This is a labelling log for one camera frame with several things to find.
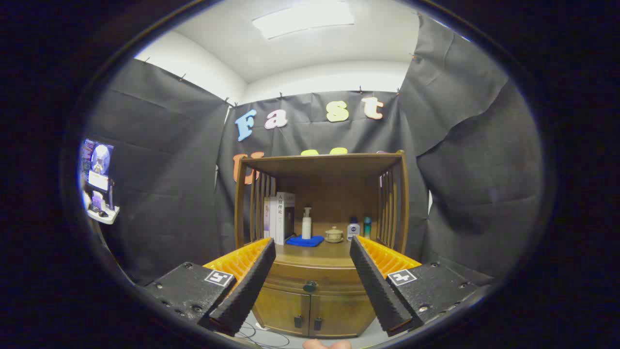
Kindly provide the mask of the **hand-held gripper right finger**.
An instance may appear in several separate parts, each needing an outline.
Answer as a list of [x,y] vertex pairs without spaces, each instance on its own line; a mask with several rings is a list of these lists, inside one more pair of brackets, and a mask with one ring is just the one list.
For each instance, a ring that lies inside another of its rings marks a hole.
[[350,257],[389,336],[447,316],[479,288],[439,261],[421,264],[361,236],[352,238]]

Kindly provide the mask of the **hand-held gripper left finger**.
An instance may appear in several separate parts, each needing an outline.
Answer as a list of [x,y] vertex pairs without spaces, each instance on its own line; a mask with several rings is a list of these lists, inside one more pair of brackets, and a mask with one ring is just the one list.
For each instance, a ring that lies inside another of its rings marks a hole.
[[263,238],[206,265],[186,261],[144,290],[175,316],[233,336],[254,307],[275,258],[273,239]]

